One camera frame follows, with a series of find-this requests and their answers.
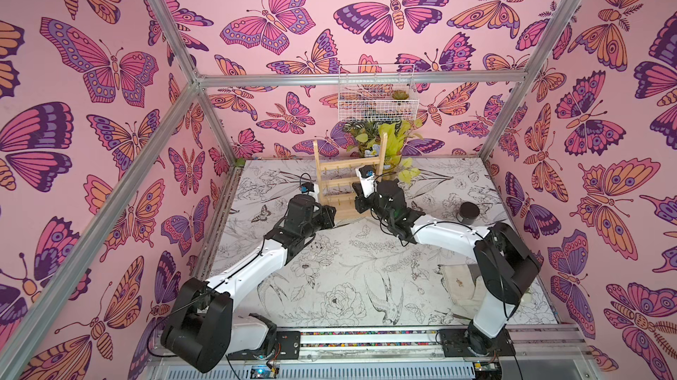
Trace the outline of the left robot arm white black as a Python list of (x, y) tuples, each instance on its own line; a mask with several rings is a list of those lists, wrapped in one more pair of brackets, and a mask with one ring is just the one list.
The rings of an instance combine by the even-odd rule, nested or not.
[(179, 289), (166, 318), (160, 344), (201, 373), (223, 359), (250, 355), (266, 359), (277, 353), (277, 325), (259, 314), (237, 316), (242, 300), (268, 276), (288, 265), (320, 230), (335, 227), (337, 210), (298, 194), (264, 235), (260, 248), (206, 281), (191, 278)]

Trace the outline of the wooden jewelry display stand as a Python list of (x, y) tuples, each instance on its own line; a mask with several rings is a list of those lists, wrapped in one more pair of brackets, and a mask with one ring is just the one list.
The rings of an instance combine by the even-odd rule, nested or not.
[(317, 195), (319, 204), (334, 207), (337, 210), (335, 214), (336, 223), (351, 222), (365, 216), (355, 209), (354, 201), (357, 194), (353, 189), (353, 184), (361, 182), (360, 169), (365, 166), (371, 166), (376, 171), (377, 176), (384, 172), (388, 134), (382, 134), (380, 140), (381, 147), (378, 156), (339, 161), (323, 161), (320, 158), (318, 140), (313, 141), (317, 170), (315, 195)]

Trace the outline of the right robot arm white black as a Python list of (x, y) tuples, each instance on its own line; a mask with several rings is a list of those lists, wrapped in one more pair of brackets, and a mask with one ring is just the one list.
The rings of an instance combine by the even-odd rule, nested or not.
[(541, 271), (541, 263), (511, 225), (473, 226), (439, 220), (407, 205), (396, 181), (375, 177), (352, 183), (358, 213), (371, 213), (403, 245), (423, 244), (470, 258), (486, 288), (481, 307), (465, 331), (470, 352), (494, 352), (497, 338)]

